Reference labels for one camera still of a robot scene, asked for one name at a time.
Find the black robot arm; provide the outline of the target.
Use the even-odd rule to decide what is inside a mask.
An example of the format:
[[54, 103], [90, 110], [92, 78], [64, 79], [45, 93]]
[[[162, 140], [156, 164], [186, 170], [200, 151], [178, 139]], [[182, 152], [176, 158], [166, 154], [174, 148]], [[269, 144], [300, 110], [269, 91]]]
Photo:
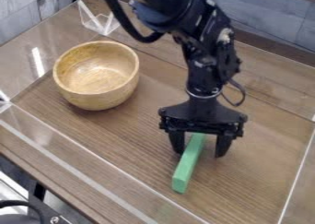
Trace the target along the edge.
[[150, 29], [144, 36], [136, 30], [118, 0], [104, 0], [120, 26], [140, 42], [152, 43], [170, 35], [181, 47], [188, 75], [188, 101], [158, 110], [160, 128], [168, 133], [172, 149], [184, 151], [184, 134], [216, 136], [214, 156], [222, 157], [232, 141], [244, 134], [246, 116], [217, 101], [222, 87], [242, 86], [233, 80], [241, 59], [234, 50], [234, 31], [229, 18], [212, 0], [129, 0], [141, 23]]

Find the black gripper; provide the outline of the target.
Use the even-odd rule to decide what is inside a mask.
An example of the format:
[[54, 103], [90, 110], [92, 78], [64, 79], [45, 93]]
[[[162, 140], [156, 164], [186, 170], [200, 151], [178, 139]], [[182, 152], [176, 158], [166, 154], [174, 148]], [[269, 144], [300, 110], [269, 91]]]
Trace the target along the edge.
[[224, 157], [233, 137], [244, 135], [246, 116], [225, 107], [216, 98], [190, 98], [188, 101], [158, 110], [160, 128], [168, 132], [173, 151], [184, 151], [184, 132], [218, 135], [214, 156]]

